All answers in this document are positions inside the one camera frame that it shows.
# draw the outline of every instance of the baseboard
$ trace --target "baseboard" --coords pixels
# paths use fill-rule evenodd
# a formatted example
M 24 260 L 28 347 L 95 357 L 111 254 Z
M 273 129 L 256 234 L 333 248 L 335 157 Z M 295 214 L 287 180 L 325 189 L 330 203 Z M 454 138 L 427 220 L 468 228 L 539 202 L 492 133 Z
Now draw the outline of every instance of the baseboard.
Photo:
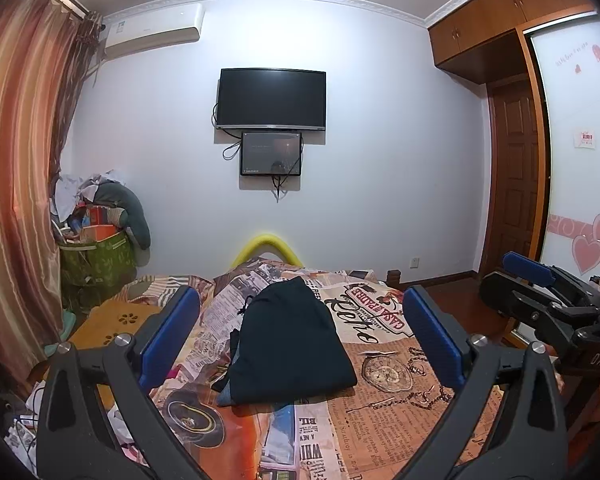
M 475 278 L 478 275 L 475 270 L 466 270 L 465 272 L 456 272 L 446 276 L 438 276 L 436 278 L 427 278 L 426 280 L 416 280 L 414 282 L 401 283 L 396 287 L 398 290 L 407 290 L 413 285 L 422 285 L 423 287 L 441 285 L 442 283 L 456 282 L 457 280 L 465 280 L 467 278 Z

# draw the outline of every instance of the curtain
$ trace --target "curtain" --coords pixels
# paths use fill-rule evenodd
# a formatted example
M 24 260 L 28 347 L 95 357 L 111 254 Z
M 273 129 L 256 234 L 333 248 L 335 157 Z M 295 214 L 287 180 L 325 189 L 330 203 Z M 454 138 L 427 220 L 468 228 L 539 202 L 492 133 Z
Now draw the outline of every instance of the curtain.
M 21 391 L 62 326 L 48 165 L 77 30 L 54 0 L 9 0 L 0 15 L 0 375 Z
M 78 27 L 74 44 L 69 52 L 64 77 L 56 101 L 56 114 L 51 135 L 51 154 L 49 156 L 49 196 L 56 190 L 56 181 L 60 176 L 60 154 L 66 143 L 75 105 L 78 102 L 82 83 L 89 68 L 91 58 L 98 49 L 102 15 L 89 12 Z

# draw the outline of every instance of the bed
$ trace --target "bed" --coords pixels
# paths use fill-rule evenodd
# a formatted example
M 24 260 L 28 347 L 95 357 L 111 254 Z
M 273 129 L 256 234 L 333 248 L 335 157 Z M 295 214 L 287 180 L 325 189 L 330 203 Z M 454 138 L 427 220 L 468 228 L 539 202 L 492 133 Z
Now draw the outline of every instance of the bed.
M 210 386 L 228 366 L 229 333 L 242 320 L 237 311 L 247 296 L 296 276 L 330 310 L 358 384 L 283 407 L 218 407 Z M 254 258 L 212 281 L 145 276 L 115 299 L 161 307 L 180 285 L 200 294 L 200 318 L 169 378 L 150 396 L 212 480 L 235 480 L 236 470 L 247 480 L 390 480 L 453 398 L 404 322 L 402 292 L 379 282 L 372 270 L 325 272 Z M 480 452 L 500 399 L 494 388 L 461 462 Z M 126 455 L 142 463 L 116 406 L 109 420 Z

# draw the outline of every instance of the wall-mounted tv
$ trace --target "wall-mounted tv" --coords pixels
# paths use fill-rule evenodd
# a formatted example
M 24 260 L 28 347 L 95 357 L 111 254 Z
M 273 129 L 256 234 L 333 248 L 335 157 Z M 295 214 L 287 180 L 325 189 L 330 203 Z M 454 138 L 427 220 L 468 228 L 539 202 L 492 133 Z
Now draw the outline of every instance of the wall-mounted tv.
M 327 75 L 312 70 L 223 68 L 218 128 L 324 130 Z

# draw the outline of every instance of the laundry basket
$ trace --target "laundry basket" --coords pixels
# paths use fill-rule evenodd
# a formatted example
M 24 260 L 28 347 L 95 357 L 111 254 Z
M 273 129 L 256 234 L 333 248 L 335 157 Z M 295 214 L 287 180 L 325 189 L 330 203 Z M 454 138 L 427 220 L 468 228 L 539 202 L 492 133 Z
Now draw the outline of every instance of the laundry basket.
M 136 261 L 122 231 L 99 242 L 60 246 L 62 306 L 88 312 L 136 278 Z

